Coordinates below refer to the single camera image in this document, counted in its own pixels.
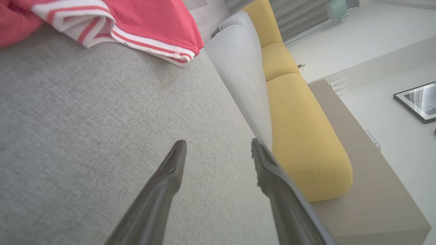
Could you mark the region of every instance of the framed picture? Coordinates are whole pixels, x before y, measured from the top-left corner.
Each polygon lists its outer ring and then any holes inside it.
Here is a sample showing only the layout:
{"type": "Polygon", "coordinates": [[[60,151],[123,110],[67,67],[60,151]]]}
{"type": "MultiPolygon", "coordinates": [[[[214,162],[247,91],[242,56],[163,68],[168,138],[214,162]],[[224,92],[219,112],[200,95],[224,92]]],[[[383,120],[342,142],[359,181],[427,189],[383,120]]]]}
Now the framed picture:
{"type": "Polygon", "coordinates": [[[423,123],[436,122],[436,82],[394,94],[423,123]]]}

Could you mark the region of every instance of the white stripe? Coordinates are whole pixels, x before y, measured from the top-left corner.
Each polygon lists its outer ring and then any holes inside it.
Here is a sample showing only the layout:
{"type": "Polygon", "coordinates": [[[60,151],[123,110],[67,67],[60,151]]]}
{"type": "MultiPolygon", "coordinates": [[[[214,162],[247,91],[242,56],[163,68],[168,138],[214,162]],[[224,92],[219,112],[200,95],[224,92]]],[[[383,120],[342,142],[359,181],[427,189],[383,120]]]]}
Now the white stripe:
{"type": "Polygon", "coordinates": [[[93,44],[95,36],[101,31],[103,25],[106,23],[106,18],[104,16],[99,17],[97,24],[89,31],[88,35],[83,39],[82,45],[89,48],[93,44]]]}
{"type": "Polygon", "coordinates": [[[164,59],[166,61],[169,61],[169,62],[171,62],[173,64],[176,64],[176,65],[179,65],[179,66],[186,66],[189,63],[189,62],[180,63],[180,62],[177,62],[177,61],[175,61],[173,59],[168,58],[167,56],[163,56],[163,55],[158,55],[158,54],[153,54],[153,53],[149,53],[149,54],[152,54],[152,55],[154,55],[156,57],[159,57],[161,59],[164,59]]]}
{"type": "Polygon", "coordinates": [[[64,31],[68,28],[80,23],[88,18],[93,19],[96,16],[106,16],[114,21],[111,14],[103,10],[73,10],[73,11],[62,11],[56,14],[53,20],[53,27],[58,31],[64,31]],[[68,21],[64,21],[65,17],[73,17],[68,21]]]}
{"type": "MultiPolygon", "coordinates": [[[[161,42],[161,41],[158,41],[158,40],[154,40],[154,39],[151,39],[151,38],[146,38],[146,37],[140,37],[140,36],[132,35],[130,33],[127,33],[125,31],[121,30],[120,28],[118,28],[116,26],[116,23],[115,23],[115,26],[113,27],[113,30],[116,31],[118,34],[120,34],[123,37],[126,37],[128,39],[131,39],[131,40],[134,40],[134,41],[137,41],[137,42],[140,42],[140,43],[152,45],[152,46],[159,47],[159,48],[164,48],[164,49],[171,50],[171,51],[174,51],[174,52],[179,51],[179,53],[189,54],[192,58],[195,57],[195,53],[192,52],[191,50],[188,50],[188,49],[185,49],[185,48],[182,48],[182,47],[178,47],[178,46],[174,46],[174,45],[171,45],[171,44],[166,44],[164,42],[161,42]]],[[[174,58],[177,58],[177,59],[178,59],[178,57],[181,58],[180,55],[176,55],[176,54],[173,54],[173,55],[175,55],[175,56],[173,56],[174,58]]]]}
{"type": "Polygon", "coordinates": [[[80,34],[82,34],[83,30],[87,28],[87,26],[92,22],[94,18],[88,19],[86,21],[83,21],[71,28],[68,28],[64,31],[65,34],[67,34],[69,37],[71,37],[74,40],[78,40],[80,37],[80,34]]]}
{"type": "Polygon", "coordinates": [[[126,45],[128,47],[131,47],[131,48],[134,48],[134,49],[138,49],[138,50],[150,53],[150,54],[155,54],[158,57],[161,57],[161,56],[172,57],[172,58],[175,58],[175,59],[178,59],[178,60],[187,61],[187,62],[189,62],[191,60],[186,55],[180,56],[180,55],[170,54],[170,53],[165,52],[165,51],[156,50],[154,48],[147,48],[147,47],[144,47],[144,46],[141,46],[141,45],[137,45],[137,44],[134,44],[134,43],[131,43],[131,42],[127,42],[126,40],[119,38],[115,34],[112,34],[112,37],[115,40],[117,40],[118,42],[120,42],[120,43],[122,43],[122,44],[124,44],[124,45],[126,45]]]}
{"type": "Polygon", "coordinates": [[[51,3],[41,3],[32,6],[31,10],[43,20],[47,20],[47,14],[51,10],[58,8],[68,7],[81,7],[81,6],[99,6],[109,10],[106,3],[101,0],[61,0],[51,3]]]}

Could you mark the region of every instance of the gray fabric upholstery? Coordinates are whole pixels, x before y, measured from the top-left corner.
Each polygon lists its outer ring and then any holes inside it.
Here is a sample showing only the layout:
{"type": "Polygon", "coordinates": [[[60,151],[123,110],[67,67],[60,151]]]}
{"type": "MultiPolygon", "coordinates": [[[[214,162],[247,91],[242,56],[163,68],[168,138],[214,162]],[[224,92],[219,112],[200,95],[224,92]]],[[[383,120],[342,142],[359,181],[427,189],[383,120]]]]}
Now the gray fabric upholstery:
{"type": "Polygon", "coordinates": [[[245,10],[238,11],[229,18],[227,18],[223,23],[221,23],[218,28],[220,31],[222,31],[223,29],[231,25],[241,25],[245,29],[247,29],[247,32],[250,35],[249,39],[254,44],[256,54],[262,62],[262,47],[260,46],[259,36],[257,35],[256,28],[254,27],[248,13],[245,12],[245,10]]]}
{"type": "Polygon", "coordinates": [[[43,26],[0,74],[1,244],[103,244],[179,139],[164,244],[278,243],[253,133],[203,50],[179,67],[43,26]]]}
{"type": "Polygon", "coordinates": [[[262,60],[248,31],[232,25],[218,32],[205,49],[256,138],[272,149],[273,132],[262,60]]]}

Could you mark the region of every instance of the black frame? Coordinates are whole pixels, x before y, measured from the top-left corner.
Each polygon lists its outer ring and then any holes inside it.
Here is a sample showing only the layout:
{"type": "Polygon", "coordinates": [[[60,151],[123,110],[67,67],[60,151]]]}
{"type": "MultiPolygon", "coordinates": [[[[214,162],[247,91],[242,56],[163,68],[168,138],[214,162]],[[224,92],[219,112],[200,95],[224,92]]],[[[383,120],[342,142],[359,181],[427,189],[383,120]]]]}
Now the black frame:
{"type": "Polygon", "coordinates": [[[405,107],[408,111],[410,111],[413,115],[415,115],[415,116],[416,116],[419,120],[421,120],[421,122],[423,122],[424,124],[432,123],[432,122],[436,122],[436,117],[434,117],[434,118],[430,118],[430,119],[425,119],[425,118],[423,118],[419,113],[417,113],[414,109],[412,109],[409,105],[407,105],[404,101],[402,101],[402,100],[397,96],[397,94],[401,94],[401,93],[404,93],[404,92],[409,91],[409,90],[412,90],[412,89],[421,88],[421,87],[424,87],[424,86],[426,86],[426,85],[429,85],[429,84],[432,84],[432,83],[435,83],[435,82],[429,82],[429,83],[427,83],[427,84],[424,84],[424,85],[421,85],[421,86],[418,86],[418,87],[415,87],[415,88],[410,88],[410,89],[407,89],[407,90],[404,90],[404,91],[398,92],[398,93],[394,94],[394,99],[395,99],[396,101],[400,102],[400,104],[401,104],[403,107],[405,107]]]}

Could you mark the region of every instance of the yellow sofa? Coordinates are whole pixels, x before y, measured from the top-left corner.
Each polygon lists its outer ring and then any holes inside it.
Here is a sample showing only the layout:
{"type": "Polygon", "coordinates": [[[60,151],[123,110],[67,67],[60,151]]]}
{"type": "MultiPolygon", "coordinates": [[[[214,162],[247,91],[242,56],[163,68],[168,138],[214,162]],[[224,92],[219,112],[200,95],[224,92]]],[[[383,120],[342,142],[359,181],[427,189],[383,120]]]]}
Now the yellow sofa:
{"type": "Polygon", "coordinates": [[[350,160],[330,122],[283,44],[268,0],[244,10],[259,36],[272,123],[272,153],[309,201],[345,194],[350,160]]]}

